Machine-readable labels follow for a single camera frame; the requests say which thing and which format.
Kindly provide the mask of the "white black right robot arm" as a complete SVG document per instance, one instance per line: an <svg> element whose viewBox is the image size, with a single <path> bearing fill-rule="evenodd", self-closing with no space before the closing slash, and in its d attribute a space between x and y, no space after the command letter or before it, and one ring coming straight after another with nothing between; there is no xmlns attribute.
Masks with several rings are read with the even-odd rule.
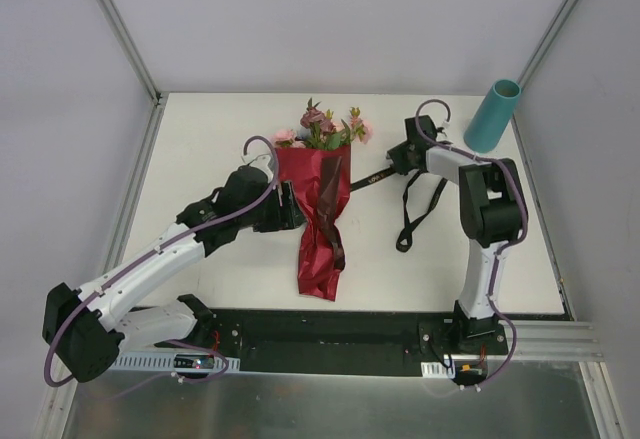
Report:
<svg viewBox="0 0 640 439"><path fill-rule="evenodd" d="M463 289L454 303L452 346L473 353L486 335L498 329L497 291L507 248L527 230L528 211L515 162L480 160L469 153L437 143L437 129L427 115L404 120L406 140L387 152L393 170L438 176L440 187L458 187L460 224L469 240Z"/></svg>

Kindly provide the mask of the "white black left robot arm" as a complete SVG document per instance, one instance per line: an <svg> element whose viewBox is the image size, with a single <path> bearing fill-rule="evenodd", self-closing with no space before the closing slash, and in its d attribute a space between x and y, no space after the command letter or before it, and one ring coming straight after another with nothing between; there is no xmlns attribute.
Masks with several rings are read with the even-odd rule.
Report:
<svg viewBox="0 0 640 439"><path fill-rule="evenodd" d="M275 184L267 167L244 165L210 195L189 204L145 250L76 289L61 283L47 295L43 338L80 383L108 370L121 353L213 339L213 312L192 294L165 305L139 302L187 267L233 242L238 233L292 230L305 219L290 182Z"/></svg>

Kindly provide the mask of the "red flower bouquet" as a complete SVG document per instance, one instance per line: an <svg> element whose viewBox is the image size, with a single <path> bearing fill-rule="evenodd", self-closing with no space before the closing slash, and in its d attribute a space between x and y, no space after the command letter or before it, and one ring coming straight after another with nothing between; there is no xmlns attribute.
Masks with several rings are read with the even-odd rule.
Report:
<svg viewBox="0 0 640 439"><path fill-rule="evenodd" d="M354 142L366 144L373 127L358 107L336 122L312 99L300 118L300 130L276 134L279 181L292 186L306 220L298 254L299 293L333 301L346 254L336 220L350 199L351 151Z"/></svg>

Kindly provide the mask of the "black ribbon gold lettering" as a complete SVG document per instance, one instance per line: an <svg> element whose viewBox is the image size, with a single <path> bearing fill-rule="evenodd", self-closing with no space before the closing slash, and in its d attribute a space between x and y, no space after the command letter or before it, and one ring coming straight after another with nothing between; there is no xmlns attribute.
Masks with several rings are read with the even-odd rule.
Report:
<svg viewBox="0 0 640 439"><path fill-rule="evenodd" d="M386 179L396 174L397 174L397 171L394 169L394 167L389 166L369 176L366 176L365 178L352 182L350 185L350 191L355 192L355 191L361 190L365 187L374 185L375 183L380 182L383 179ZM412 185L415 184L415 182L421 175L422 175L421 171L416 172L408 180L408 182L406 183L405 189L403 191L403 195L402 195L403 227L400 230L395 242L395 248L400 253L407 253L412 248L413 234L415 230L436 209L440 201L441 195L448 184L447 179L441 178L438 184L436 185L436 188L433 191L433 194L431 195L426 211L422 215L418 216L416 219L412 220L408 212L409 189Z"/></svg>

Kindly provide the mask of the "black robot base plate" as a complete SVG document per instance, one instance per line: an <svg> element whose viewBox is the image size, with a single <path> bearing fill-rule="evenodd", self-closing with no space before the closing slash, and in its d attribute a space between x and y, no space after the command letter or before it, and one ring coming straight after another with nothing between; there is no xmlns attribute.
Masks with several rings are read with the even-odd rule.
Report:
<svg viewBox="0 0 640 439"><path fill-rule="evenodd" d="M243 372L417 377L448 357L502 357L505 331L463 338L451 313L214 309L185 338Z"/></svg>

